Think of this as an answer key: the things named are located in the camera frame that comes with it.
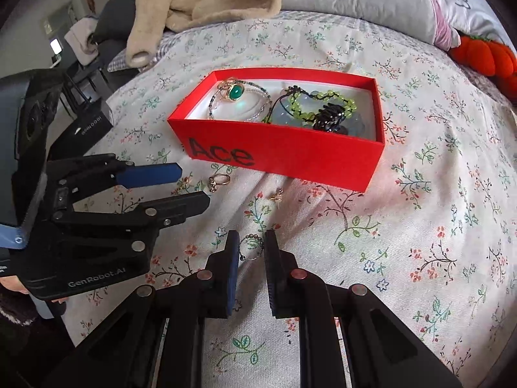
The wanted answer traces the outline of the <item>person's left hand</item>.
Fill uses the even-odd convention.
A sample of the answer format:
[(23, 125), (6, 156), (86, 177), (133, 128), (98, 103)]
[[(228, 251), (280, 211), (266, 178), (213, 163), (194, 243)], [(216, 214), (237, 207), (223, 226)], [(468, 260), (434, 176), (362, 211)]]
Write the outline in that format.
[(3, 289), (1, 290), (1, 297), (5, 299), (14, 299), (15, 293), (28, 295), (29, 291), (24, 287), (17, 276), (3, 276), (0, 278), (0, 283)]

